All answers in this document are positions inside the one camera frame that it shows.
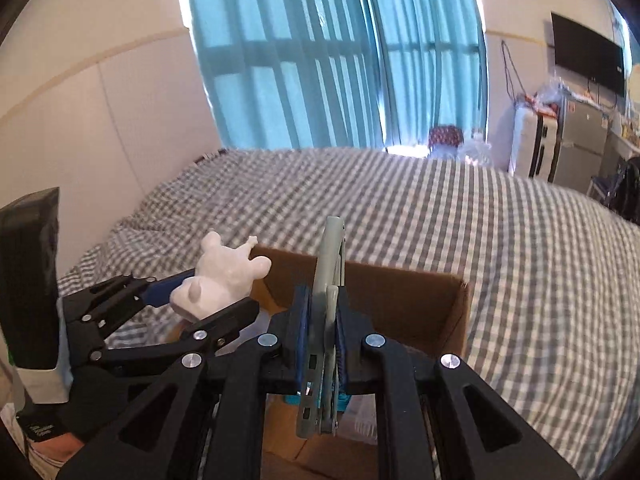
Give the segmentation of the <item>white rabbit figurine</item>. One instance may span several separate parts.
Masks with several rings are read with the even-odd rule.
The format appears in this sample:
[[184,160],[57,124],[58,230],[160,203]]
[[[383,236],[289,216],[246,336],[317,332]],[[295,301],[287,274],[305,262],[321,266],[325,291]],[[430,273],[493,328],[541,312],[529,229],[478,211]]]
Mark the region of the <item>white rabbit figurine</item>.
[[265,278],[271,269],[268,257],[250,258],[257,244],[258,238],[250,236],[244,244],[231,248],[222,244],[217,232],[207,233],[194,275],[185,278],[169,296],[171,309],[195,323],[250,296],[254,281]]

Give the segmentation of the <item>black device with screen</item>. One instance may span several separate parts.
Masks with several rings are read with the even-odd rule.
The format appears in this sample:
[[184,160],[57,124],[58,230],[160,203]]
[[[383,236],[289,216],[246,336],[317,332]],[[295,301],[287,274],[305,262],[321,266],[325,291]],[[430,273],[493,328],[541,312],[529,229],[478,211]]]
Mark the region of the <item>black device with screen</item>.
[[48,188],[1,209],[1,330],[14,365],[53,370],[58,362],[58,199]]

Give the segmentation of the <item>brown cardboard box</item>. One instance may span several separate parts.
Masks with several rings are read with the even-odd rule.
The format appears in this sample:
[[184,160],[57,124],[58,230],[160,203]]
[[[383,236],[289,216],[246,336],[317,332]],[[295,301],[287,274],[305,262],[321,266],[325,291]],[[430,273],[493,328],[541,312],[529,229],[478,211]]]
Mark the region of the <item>brown cardboard box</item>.
[[[250,258],[265,256],[271,269],[254,281],[246,298],[265,299],[269,321],[288,310],[294,288],[309,284],[314,258],[257,247]],[[469,294],[462,278],[451,274],[406,271],[350,262],[346,266],[349,305],[367,315],[383,335],[428,356],[459,352],[465,344]],[[256,479],[374,479],[378,450],[372,444],[341,437],[295,434],[294,408],[283,401],[265,407],[262,463]]]

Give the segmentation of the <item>grey checkered bed sheet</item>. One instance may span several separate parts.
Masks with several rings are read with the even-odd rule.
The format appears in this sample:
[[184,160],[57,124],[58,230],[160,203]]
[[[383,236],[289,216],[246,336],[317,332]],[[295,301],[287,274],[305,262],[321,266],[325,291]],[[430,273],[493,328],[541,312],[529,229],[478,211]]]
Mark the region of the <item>grey checkered bed sheet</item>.
[[356,148],[216,153],[154,188],[60,287],[190,269],[213,231],[312,255],[329,216],[349,260],[461,276],[466,362],[582,478],[608,469],[639,418],[639,229],[567,188]]

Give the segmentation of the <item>black backpack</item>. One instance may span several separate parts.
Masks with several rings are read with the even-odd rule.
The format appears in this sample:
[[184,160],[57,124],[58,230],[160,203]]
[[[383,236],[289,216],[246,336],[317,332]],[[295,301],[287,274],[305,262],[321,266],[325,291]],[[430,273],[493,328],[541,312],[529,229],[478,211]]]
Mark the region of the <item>black backpack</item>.
[[640,224],[640,157],[634,156],[605,178],[604,206],[623,219]]

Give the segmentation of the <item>white suitcase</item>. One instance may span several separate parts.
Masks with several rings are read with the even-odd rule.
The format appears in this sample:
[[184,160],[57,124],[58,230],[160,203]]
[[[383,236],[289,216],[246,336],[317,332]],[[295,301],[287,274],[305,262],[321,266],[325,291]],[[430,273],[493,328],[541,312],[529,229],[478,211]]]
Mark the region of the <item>white suitcase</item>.
[[557,134],[555,118],[519,106],[514,114],[510,174],[549,181]]

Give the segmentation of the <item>red patterned bag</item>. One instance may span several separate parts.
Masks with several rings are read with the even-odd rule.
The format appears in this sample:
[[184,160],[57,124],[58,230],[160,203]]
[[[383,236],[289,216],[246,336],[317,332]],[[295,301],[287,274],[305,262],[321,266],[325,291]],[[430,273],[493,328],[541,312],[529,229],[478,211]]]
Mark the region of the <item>red patterned bag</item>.
[[434,126],[428,133],[427,145],[431,151],[455,151],[463,142],[462,130],[454,125]]

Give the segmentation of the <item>left teal curtain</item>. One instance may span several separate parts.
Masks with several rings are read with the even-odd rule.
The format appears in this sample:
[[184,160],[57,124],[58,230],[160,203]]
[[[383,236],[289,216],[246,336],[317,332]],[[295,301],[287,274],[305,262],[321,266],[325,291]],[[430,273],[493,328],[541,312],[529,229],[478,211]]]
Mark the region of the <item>left teal curtain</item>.
[[189,0],[226,148],[380,148],[378,77],[360,0]]

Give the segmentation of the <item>teal curtain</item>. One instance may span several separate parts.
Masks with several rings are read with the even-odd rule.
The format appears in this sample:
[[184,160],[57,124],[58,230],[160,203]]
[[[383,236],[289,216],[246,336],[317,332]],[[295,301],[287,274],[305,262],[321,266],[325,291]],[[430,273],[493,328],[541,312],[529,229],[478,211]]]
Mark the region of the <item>teal curtain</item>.
[[487,127],[488,67],[477,0],[370,0],[388,146],[426,144],[431,130]]
[[360,0],[189,0],[226,148],[380,148],[378,77]]

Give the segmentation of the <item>grey mini fridge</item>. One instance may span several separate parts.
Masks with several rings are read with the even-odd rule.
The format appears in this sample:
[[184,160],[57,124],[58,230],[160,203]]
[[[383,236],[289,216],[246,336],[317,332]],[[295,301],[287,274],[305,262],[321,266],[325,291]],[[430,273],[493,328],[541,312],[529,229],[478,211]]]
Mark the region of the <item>grey mini fridge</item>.
[[582,194],[601,167],[608,115],[582,101],[565,98],[561,106],[551,182]]

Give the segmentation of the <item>clear plastic bag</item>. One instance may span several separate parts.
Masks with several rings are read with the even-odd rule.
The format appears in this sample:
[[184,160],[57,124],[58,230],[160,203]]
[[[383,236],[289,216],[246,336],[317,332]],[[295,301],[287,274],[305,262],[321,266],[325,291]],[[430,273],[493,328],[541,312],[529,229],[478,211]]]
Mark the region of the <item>clear plastic bag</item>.
[[551,77],[535,93],[534,101],[541,106],[560,105],[567,92],[570,92],[570,87],[562,78]]

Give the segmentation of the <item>middle teal curtain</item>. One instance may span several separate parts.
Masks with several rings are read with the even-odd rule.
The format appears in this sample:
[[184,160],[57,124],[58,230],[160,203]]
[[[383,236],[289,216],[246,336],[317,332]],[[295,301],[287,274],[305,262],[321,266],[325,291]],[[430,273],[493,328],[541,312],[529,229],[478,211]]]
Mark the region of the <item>middle teal curtain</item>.
[[431,130],[487,127],[488,67],[477,0],[370,0],[388,146],[426,144]]

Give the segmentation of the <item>black wall television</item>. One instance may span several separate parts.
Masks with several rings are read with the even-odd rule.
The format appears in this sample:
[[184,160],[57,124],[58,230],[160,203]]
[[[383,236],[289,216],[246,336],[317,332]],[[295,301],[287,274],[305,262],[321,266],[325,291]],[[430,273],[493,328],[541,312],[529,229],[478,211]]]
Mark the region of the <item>black wall television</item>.
[[586,77],[616,96],[625,95],[622,47],[565,16],[552,13],[551,23],[557,66]]

